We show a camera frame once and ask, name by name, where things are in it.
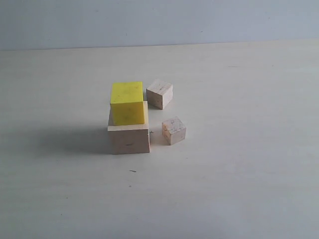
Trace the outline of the medium wooden cube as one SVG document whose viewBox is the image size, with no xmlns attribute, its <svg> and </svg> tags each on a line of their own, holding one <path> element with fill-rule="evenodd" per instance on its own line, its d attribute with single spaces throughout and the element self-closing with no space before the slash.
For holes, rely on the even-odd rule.
<svg viewBox="0 0 319 239">
<path fill-rule="evenodd" d="M 147 102 L 163 110 L 173 99 L 173 84 L 156 79 L 146 88 Z"/>
</svg>

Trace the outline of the large wooden cube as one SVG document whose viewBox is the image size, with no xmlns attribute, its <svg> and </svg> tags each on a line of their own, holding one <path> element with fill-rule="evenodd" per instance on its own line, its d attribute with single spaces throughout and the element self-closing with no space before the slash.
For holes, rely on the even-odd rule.
<svg viewBox="0 0 319 239">
<path fill-rule="evenodd" d="M 113 154 L 150 153 L 148 103 L 144 101 L 144 124 L 114 125 L 112 111 L 108 121 L 108 136 Z"/>
</svg>

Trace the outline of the yellow cube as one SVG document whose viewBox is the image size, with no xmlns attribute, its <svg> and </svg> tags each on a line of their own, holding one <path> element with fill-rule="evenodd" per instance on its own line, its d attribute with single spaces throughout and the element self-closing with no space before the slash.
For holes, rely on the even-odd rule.
<svg viewBox="0 0 319 239">
<path fill-rule="evenodd" d="M 144 124 L 143 83 L 113 83 L 110 106 L 114 125 Z"/>
</svg>

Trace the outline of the small wooden cube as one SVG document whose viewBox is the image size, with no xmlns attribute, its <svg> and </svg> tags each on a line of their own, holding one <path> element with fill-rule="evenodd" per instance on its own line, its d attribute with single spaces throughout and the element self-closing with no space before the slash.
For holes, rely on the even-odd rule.
<svg viewBox="0 0 319 239">
<path fill-rule="evenodd" d="M 186 137 L 186 126 L 178 118 L 173 117 L 162 122 L 162 135 L 169 145 L 176 144 Z"/>
</svg>

